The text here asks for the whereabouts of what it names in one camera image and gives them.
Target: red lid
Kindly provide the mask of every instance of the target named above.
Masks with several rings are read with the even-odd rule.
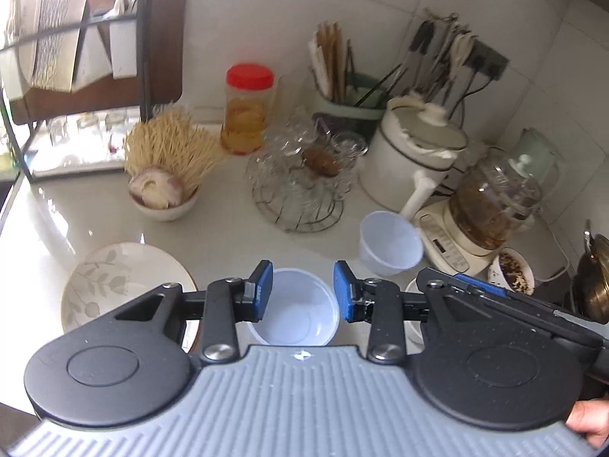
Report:
[[[256,63],[239,63],[229,68],[226,83],[246,91],[263,91],[273,87],[275,74],[264,65]]]

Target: black circular cover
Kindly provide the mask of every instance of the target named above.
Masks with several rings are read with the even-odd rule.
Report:
[[[36,352],[24,384],[41,417],[112,427],[171,404],[191,374],[187,354],[162,332],[144,322],[100,318]]]
[[[505,431],[565,419],[582,377],[565,348],[503,322],[458,324],[415,366],[416,383],[436,407],[469,424]]]

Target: yellow liquid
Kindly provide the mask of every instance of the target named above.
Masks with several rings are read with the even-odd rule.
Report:
[[[259,99],[234,98],[226,105],[222,145],[234,155],[248,155],[263,144],[266,105]]]

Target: electrical outlet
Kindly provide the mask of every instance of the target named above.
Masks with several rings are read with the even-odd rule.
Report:
[[[465,65],[493,80],[499,80],[510,61],[479,39],[474,42]]]

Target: wooden board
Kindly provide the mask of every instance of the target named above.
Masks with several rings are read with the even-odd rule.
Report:
[[[107,10],[114,0],[88,0],[93,10]],[[182,95],[182,51],[186,0],[152,0],[150,21],[150,93],[152,103],[170,103]],[[136,78],[112,76],[78,91],[31,89],[10,103],[14,123],[46,120],[100,109],[138,105]]]

